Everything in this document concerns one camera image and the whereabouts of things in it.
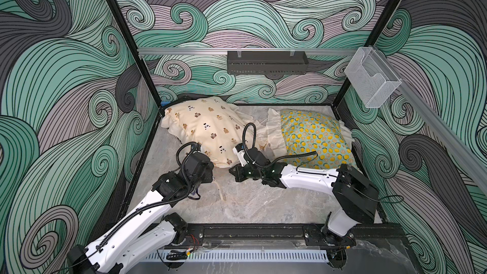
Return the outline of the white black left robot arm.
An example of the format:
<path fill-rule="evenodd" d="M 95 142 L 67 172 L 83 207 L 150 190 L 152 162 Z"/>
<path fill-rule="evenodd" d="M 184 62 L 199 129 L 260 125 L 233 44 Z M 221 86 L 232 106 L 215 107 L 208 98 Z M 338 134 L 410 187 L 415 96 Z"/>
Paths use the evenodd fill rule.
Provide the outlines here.
<path fill-rule="evenodd" d="M 151 252 L 185 242 L 188 223 L 172 207 L 199 185 L 192 177 L 162 175 L 140 203 L 109 231 L 67 255 L 68 273 L 127 273 Z"/>

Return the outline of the lemon print ruffled pillow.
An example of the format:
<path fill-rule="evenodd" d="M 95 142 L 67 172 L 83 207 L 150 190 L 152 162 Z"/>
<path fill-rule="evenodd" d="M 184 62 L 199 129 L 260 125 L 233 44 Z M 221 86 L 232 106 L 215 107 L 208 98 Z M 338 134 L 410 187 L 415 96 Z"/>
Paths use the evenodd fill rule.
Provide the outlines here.
<path fill-rule="evenodd" d="M 268 146 L 274 157 L 316 152 L 315 156 L 285 159 L 293 166 L 335 169 L 341 164 L 357 166 L 352 153 L 354 139 L 342 121 L 320 112 L 299 109 L 268 111 Z"/>

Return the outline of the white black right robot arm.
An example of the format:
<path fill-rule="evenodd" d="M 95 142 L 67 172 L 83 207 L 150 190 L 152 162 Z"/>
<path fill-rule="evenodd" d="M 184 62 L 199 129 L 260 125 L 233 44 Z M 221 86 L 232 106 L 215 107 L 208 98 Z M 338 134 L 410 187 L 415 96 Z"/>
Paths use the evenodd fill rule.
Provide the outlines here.
<path fill-rule="evenodd" d="M 378 188 L 358 169 L 342 164 L 337 169 L 312 169 L 275 162 L 259 167 L 251 162 L 229 169 L 235 181 L 260 180 L 262 184 L 282 189 L 307 189 L 336 198 L 340 208 L 332 211 L 322 227 L 321 242 L 327 247 L 353 247 L 351 229 L 358 224 L 373 224 L 379 202 Z"/>

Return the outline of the cream animal print pillow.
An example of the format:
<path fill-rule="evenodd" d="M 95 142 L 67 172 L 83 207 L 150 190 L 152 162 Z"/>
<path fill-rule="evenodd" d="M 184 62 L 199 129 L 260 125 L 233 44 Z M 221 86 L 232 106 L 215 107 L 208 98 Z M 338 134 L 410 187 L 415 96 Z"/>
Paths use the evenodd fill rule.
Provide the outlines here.
<path fill-rule="evenodd" d="M 253 130 L 247 130 L 247 147 L 268 151 L 264 125 L 238 106 L 216 96 L 171 105 L 164 109 L 161 127 L 168 129 L 181 143 L 199 143 L 201 151 L 215 167 L 228 169 L 240 163 L 233 148 L 242 143 L 242 132 L 248 123 L 256 125 L 257 135 L 253 143 Z"/>

